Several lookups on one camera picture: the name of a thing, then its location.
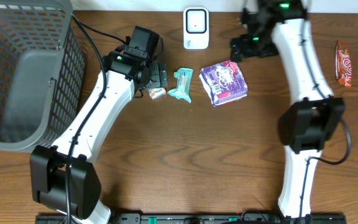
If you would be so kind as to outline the orange white snack packet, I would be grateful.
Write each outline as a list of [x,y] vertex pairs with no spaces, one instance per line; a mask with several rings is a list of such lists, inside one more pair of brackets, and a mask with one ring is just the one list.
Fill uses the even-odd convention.
[[153,100],[166,94],[167,92],[165,88],[149,88],[149,95]]

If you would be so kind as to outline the teal snack wrapper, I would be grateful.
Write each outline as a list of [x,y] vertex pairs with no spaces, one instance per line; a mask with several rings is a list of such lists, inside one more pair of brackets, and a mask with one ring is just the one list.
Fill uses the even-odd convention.
[[177,79],[177,87],[169,90],[168,94],[178,100],[184,99],[185,101],[191,103],[190,85],[192,76],[192,68],[179,68],[174,73],[174,77]]

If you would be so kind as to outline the pink purple snack packet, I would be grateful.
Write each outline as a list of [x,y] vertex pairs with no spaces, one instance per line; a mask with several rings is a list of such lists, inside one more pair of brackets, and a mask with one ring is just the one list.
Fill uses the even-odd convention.
[[202,68],[199,77],[214,107],[248,95],[246,80],[238,64],[231,60]]

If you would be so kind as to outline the orange chocolate bar wrapper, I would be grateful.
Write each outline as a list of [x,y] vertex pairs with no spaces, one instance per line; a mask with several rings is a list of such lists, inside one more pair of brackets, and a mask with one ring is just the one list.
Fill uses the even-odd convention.
[[352,64],[347,45],[341,41],[336,46],[336,79],[337,81],[350,88],[352,78]]

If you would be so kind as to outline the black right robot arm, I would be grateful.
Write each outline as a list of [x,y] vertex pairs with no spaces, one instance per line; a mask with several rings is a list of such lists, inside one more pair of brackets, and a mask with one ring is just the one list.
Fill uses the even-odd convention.
[[[314,48],[309,3],[257,1],[257,11],[243,8],[241,24],[247,33],[230,41],[234,62],[249,57],[279,55],[290,91],[290,107],[278,119],[278,135],[285,151],[283,187],[274,223],[345,223],[344,215],[311,213],[310,197],[319,162],[332,166],[347,160],[352,149],[349,128],[342,116],[344,100],[329,87]],[[346,137],[343,158],[321,157],[326,141],[338,125]]]

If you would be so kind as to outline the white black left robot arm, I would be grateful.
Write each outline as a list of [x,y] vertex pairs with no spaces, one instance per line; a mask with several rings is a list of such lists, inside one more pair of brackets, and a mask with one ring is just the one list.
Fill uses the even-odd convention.
[[63,213],[60,223],[109,222],[94,168],[101,146],[137,90],[168,85],[164,63],[116,51],[99,61],[94,90],[76,118],[50,147],[38,145],[30,155],[32,198]]

